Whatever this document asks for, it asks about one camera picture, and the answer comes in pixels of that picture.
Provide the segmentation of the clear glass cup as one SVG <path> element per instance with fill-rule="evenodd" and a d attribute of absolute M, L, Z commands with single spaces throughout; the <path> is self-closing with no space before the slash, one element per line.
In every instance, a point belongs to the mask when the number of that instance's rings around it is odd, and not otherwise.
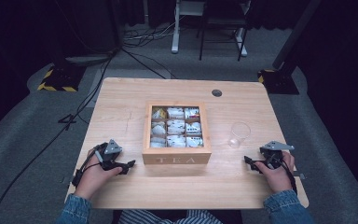
<path fill-rule="evenodd" d="M 245 122 L 235 122 L 231 125 L 227 143 L 230 147 L 239 148 L 251 135 L 251 128 Z"/>

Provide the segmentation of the wooden tea box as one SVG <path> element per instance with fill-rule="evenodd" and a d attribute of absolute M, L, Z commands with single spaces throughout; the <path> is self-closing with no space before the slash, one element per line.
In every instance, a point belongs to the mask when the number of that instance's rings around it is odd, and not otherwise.
<path fill-rule="evenodd" d="M 153 106 L 198 106 L 200 108 L 204 147 L 151 147 L 150 121 Z M 176 101 L 149 102 L 146 105 L 144 148 L 142 155 L 144 164 L 206 164 L 212 155 L 212 147 L 204 103 Z"/>

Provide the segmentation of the group of white tea packets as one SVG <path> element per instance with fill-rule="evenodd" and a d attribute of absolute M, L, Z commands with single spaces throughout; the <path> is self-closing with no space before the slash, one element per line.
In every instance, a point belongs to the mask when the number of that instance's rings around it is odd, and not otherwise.
<path fill-rule="evenodd" d="M 198 106 L 153 106 L 151 147 L 204 147 Z"/>

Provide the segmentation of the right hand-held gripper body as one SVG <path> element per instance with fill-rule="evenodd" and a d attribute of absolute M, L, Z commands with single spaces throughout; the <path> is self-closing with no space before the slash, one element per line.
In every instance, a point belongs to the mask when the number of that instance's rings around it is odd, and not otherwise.
<path fill-rule="evenodd" d="M 266 165 L 281 165 L 283 162 L 282 152 L 294 149 L 295 147 L 292 145 L 270 141 L 260 148 L 260 153 L 264 156 Z"/>

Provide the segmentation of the black metal chair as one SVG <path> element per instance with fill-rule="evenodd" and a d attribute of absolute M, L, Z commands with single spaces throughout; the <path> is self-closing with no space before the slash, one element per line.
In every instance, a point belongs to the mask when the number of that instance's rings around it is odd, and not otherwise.
<path fill-rule="evenodd" d="M 212 40 L 206 39 L 205 34 L 208 28 L 214 30 L 231 30 L 232 39 L 235 39 L 235 32 L 239 28 L 244 28 L 246 34 L 248 31 L 247 15 L 244 15 L 241 8 L 241 0 L 205 0 L 202 8 L 202 15 L 200 19 L 200 28 L 197 32 L 197 36 L 200 37 L 200 54 L 199 60 L 202 59 L 204 45 L 206 43 L 211 44 L 226 44 L 224 40 Z"/>

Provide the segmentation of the person's right hand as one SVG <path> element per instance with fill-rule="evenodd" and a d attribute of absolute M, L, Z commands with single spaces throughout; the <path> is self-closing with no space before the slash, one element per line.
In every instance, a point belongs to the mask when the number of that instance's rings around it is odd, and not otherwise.
<path fill-rule="evenodd" d="M 291 174 L 294 172 L 295 158 L 288 152 L 282 153 L 283 164 L 285 167 L 279 167 L 271 170 L 265 164 L 260 161 L 255 163 L 255 166 L 262 172 L 267 179 L 268 184 L 273 193 L 279 193 L 285 190 L 292 189 L 292 182 L 287 174 L 289 171 Z"/>

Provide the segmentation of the yellow black striped stand base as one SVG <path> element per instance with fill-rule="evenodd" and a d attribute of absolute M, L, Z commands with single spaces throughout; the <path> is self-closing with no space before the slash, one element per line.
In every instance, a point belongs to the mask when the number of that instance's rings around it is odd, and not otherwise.
<path fill-rule="evenodd" d="M 292 77 L 279 70 L 260 70 L 257 72 L 257 79 L 269 94 L 299 94 Z"/>
<path fill-rule="evenodd" d="M 52 65 L 37 87 L 39 91 L 78 91 L 80 81 L 86 71 L 85 67 L 69 65 L 60 68 Z"/>

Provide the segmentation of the black slanted stand post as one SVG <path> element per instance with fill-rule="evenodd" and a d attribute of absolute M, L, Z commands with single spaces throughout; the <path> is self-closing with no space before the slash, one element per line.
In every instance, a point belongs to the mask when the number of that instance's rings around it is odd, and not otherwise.
<path fill-rule="evenodd" d="M 310 0 L 298 22 L 296 23 L 294 30 L 289 35 L 279 54 L 275 58 L 272 64 L 275 69 L 282 69 L 284 65 L 288 64 L 290 53 L 295 49 L 297 40 L 300 38 L 302 32 L 306 28 L 321 1 L 322 0 Z"/>

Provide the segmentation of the person's left hand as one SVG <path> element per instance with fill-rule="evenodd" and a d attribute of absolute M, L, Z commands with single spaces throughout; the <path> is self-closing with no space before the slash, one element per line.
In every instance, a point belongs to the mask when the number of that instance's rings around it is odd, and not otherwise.
<path fill-rule="evenodd" d="M 90 200 L 109 179 L 118 175 L 121 171 L 121 167 L 105 171 L 99 164 L 97 156 L 92 155 L 87 162 L 86 169 L 76 187 L 74 195 Z"/>

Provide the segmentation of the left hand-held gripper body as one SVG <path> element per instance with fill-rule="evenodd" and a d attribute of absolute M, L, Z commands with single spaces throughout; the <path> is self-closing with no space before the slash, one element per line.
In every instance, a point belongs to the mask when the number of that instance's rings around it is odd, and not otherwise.
<path fill-rule="evenodd" d="M 120 162 L 116 162 L 116 158 L 122 151 L 122 147 L 120 147 L 114 139 L 111 139 L 108 143 L 102 143 L 95 148 L 95 155 L 101 165 L 101 167 L 105 170 L 111 170 L 116 167 L 122 167 L 123 164 Z"/>

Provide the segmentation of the white desk frame leg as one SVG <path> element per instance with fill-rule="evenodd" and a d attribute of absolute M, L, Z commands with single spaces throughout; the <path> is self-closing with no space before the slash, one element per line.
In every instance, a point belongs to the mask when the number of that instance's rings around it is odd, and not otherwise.
<path fill-rule="evenodd" d="M 251 6 L 251 0 L 245 0 L 244 3 L 241 3 L 241 8 L 244 13 L 244 15 L 247 15 L 249 9 Z M 237 47 L 240 51 L 241 57 L 246 57 L 248 55 L 247 49 L 244 45 L 244 39 L 246 37 L 246 30 L 244 28 L 239 28 L 235 32 L 235 39 L 237 41 Z"/>
<path fill-rule="evenodd" d="M 172 48 L 173 54 L 179 52 L 180 40 L 180 19 L 182 16 L 201 16 L 202 15 L 202 2 L 194 2 L 191 0 L 175 0 L 174 9 L 174 29 L 172 35 Z"/>

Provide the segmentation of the person's striped clothing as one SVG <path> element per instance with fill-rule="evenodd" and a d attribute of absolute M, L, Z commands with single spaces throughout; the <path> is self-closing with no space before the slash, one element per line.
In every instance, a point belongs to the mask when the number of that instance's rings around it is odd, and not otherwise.
<path fill-rule="evenodd" d="M 207 210 L 123 210 L 117 224 L 223 224 Z"/>

